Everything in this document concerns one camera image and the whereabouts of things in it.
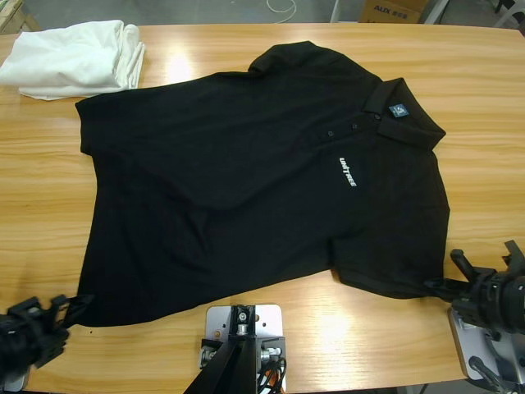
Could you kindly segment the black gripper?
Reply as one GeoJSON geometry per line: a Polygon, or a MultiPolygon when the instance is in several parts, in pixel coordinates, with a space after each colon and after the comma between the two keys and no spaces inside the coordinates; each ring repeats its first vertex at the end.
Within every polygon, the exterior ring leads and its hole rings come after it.
{"type": "Polygon", "coordinates": [[[430,296],[452,302],[465,323],[524,333],[524,269],[497,272],[491,268],[474,268],[463,250],[453,249],[450,258],[468,283],[435,278],[424,282],[430,296]]]}
{"type": "Polygon", "coordinates": [[[1,317],[1,368],[40,368],[54,360],[68,339],[65,324],[76,324],[93,299],[92,295],[58,295],[48,309],[37,299],[10,307],[1,317]]]}

